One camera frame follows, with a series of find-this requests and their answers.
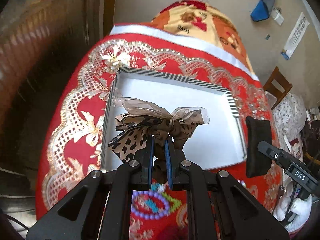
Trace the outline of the leopard print bow scrunchie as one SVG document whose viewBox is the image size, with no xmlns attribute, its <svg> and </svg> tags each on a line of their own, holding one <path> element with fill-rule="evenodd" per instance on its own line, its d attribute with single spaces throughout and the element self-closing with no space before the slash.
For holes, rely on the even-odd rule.
<svg viewBox="0 0 320 240">
<path fill-rule="evenodd" d="M 113 103 L 125 108 L 126 113 L 115 117 L 116 131 L 120 133 L 108 142 L 108 148 L 125 163 L 144 148 L 148 136 L 153 136 L 156 160 L 152 176 L 160 184 L 168 181 L 164 153 L 167 137 L 172 137 L 176 149 L 183 150 L 196 127 L 210 121 L 203 107 L 178 107 L 169 113 L 155 103 L 137 98 L 118 96 Z"/>
</svg>

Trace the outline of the striped white shallow box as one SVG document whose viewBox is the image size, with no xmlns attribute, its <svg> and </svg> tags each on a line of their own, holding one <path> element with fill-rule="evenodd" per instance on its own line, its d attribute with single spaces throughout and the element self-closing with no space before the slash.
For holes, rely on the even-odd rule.
<svg viewBox="0 0 320 240">
<path fill-rule="evenodd" d="M 207 170 L 245 161 L 245 135 L 228 88 L 182 75 L 123 67 L 110 85 L 106 104 L 101 147 L 103 169 L 115 170 L 121 164 L 107 146 L 118 135 L 115 117 L 125 112 L 122 105 L 114 104 L 120 95 L 152 102 L 167 110 L 170 118 L 176 117 L 177 107 L 205 108 L 206 124 L 198 126 L 183 146 L 186 158 Z"/>
</svg>

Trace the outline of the white floral fabric pile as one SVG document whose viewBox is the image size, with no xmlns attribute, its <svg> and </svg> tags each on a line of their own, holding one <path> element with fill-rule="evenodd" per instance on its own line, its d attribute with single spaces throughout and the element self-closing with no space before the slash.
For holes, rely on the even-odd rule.
<svg viewBox="0 0 320 240">
<path fill-rule="evenodd" d="M 300 96 L 289 93 L 272 111 L 280 148 L 303 160 L 300 136 L 307 120 L 306 107 Z"/>
</svg>

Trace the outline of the red gold embroidered bedspread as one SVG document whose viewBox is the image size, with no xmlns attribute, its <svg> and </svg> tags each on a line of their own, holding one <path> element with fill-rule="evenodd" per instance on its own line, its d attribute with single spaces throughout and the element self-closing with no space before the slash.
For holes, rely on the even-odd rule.
<svg viewBox="0 0 320 240">
<path fill-rule="evenodd" d="M 155 21 L 118 24 L 84 56 L 63 91 L 46 135 L 35 197 L 37 220 L 85 177 L 83 166 L 87 174 L 102 168 L 103 113 L 121 67 L 225 87 L 235 100 L 245 139 L 245 118 L 250 115 L 269 120 L 272 140 L 279 144 L 271 109 L 238 32 L 232 23 L 213 21 L 173 27 Z M 148 132 L 155 132 L 156 150 L 164 154 L 161 146 L 169 135 L 176 139 L 176 132 L 189 134 L 182 132 L 186 125 L 173 124 L 167 117 L 160 119 L 160 128 L 153 124 L 139 128 L 124 136 L 120 150 L 129 150 L 131 145 L 125 146 L 125 142 L 130 140 L 133 145 L 145 146 L 142 140 Z M 250 193 L 273 211 L 282 180 L 280 168 L 272 167 L 264 177 L 253 179 L 246 178 L 243 162 L 227 170 L 249 182 Z M 153 220 L 132 215 L 129 239 L 187 239 L 186 195 L 173 193 L 167 185 L 162 189 L 160 194 L 169 202 L 168 214 Z"/>
</svg>

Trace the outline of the brown wooden chair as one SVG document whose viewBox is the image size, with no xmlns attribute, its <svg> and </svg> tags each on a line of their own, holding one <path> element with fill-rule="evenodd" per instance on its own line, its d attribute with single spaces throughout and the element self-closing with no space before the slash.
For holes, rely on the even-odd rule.
<svg viewBox="0 0 320 240">
<path fill-rule="evenodd" d="M 276 98 L 275 103 L 270 104 L 272 110 L 274 110 L 283 98 L 285 98 L 292 87 L 292 83 L 285 78 L 278 67 L 275 67 L 263 86 L 264 91 L 267 91 Z"/>
</svg>

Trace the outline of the orange cream love blanket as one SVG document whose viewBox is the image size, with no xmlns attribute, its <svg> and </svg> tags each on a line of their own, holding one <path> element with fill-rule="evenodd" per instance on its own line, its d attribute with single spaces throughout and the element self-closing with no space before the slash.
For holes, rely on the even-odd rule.
<svg viewBox="0 0 320 240">
<path fill-rule="evenodd" d="M 219 47 L 254 72 L 242 39 L 230 18 L 208 3 L 181 0 L 157 14 L 150 26 L 172 34 L 192 36 Z"/>
</svg>

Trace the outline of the wooden slatted radiator cover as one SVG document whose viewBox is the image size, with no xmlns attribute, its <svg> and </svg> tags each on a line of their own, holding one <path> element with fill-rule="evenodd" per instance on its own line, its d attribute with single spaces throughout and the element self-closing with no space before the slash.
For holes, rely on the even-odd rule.
<svg viewBox="0 0 320 240">
<path fill-rule="evenodd" d="M 1 13 L 1 122 L 19 88 L 54 51 L 87 47 L 87 0 L 10 0 Z"/>
</svg>

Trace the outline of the blue grey hanging cloth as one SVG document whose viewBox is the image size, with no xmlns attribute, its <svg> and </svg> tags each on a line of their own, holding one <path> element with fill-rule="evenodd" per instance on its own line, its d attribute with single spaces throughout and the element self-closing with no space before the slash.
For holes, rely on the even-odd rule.
<svg viewBox="0 0 320 240">
<path fill-rule="evenodd" d="M 250 14 L 253 22 L 260 22 L 268 19 L 276 0 L 259 0 L 256 7 Z"/>
</svg>

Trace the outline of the white wall eye chart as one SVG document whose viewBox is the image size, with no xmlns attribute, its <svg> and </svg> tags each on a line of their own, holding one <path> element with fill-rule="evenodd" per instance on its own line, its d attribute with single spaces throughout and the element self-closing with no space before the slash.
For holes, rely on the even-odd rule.
<svg viewBox="0 0 320 240">
<path fill-rule="evenodd" d="M 294 53 L 295 49 L 298 47 L 300 41 L 302 40 L 307 27 L 309 26 L 308 19 L 301 12 L 300 16 L 292 29 L 284 48 L 281 51 L 281 55 L 285 60 L 289 60 Z"/>
</svg>

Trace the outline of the white wall switch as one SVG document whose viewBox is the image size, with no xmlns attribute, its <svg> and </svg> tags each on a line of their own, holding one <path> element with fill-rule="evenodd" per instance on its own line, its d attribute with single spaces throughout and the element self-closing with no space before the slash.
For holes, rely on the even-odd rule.
<svg viewBox="0 0 320 240">
<path fill-rule="evenodd" d="M 277 8 L 272 8 L 271 11 L 271 17 L 274 19 L 274 21 L 281 26 L 284 22 L 284 18 L 281 14 L 281 12 Z"/>
</svg>

